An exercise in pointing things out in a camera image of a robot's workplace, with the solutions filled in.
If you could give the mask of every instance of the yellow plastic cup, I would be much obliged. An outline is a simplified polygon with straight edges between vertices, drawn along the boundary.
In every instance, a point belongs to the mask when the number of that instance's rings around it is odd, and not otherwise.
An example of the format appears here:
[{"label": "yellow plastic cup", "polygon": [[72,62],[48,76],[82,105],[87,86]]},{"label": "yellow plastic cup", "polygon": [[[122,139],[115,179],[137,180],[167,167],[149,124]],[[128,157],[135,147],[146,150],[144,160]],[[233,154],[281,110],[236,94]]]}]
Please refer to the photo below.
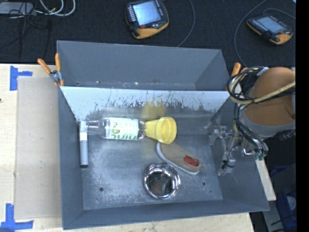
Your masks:
[{"label": "yellow plastic cup", "polygon": [[160,119],[146,122],[145,135],[158,140],[163,144],[171,144],[177,134],[177,125],[172,117],[162,117]]}]

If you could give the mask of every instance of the blue tape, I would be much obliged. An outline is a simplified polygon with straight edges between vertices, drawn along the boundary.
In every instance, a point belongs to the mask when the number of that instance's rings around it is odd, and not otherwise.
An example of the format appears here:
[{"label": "blue tape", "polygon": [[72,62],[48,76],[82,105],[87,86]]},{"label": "blue tape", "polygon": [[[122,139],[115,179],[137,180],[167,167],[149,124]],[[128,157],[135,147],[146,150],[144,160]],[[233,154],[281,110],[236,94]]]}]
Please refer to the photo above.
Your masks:
[{"label": "blue tape", "polygon": [[7,203],[5,205],[5,222],[0,224],[0,232],[14,232],[15,230],[32,229],[33,220],[29,222],[15,222],[14,205]]},{"label": "blue tape", "polygon": [[15,68],[13,65],[11,65],[10,90],[17,90],[17,78],[19,76],[32,76],[32,72],[18,72],[18,68]]}]

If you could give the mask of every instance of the stainless steel bowl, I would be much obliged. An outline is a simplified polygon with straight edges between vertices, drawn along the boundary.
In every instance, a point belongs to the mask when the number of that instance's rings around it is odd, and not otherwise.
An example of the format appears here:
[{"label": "stainless steel bowl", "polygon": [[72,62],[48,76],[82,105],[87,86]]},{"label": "stainless steel bowl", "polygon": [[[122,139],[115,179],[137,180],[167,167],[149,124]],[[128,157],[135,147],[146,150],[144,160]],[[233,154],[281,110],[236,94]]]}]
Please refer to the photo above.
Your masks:
[{"label": "stainless steel bowl", "polygon": [[159,200],[175,196],[180,185],[176,169],[165,162],[150,164],[145,170],[143,181],[146,191]]}]

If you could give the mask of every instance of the glass bottle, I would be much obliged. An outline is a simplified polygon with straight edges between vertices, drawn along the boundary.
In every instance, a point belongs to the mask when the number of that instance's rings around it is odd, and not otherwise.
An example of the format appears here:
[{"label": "glass bottle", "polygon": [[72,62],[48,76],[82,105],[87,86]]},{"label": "glass bottle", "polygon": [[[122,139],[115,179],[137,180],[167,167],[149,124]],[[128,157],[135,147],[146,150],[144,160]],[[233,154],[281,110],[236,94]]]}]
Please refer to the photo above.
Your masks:
[{"label": "glass bottle", "polygon": [[145,137],[145,122],[136,118],[105,117],[86,121],[86,131],[103,139],[140,140]]}]

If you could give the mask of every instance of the bottle label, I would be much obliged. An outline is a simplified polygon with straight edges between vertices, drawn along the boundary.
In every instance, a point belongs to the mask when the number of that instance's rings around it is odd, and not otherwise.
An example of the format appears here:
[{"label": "bottle label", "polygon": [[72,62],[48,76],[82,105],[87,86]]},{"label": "bottle label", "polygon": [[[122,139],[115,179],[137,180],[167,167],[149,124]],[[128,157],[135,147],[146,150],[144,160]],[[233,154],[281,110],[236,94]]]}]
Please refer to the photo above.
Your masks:
[{"label": "bottle label", "polygon": [[132,118],[109,117],[110,129],[106,130],[107,139],[137,140],[139,120]]}]

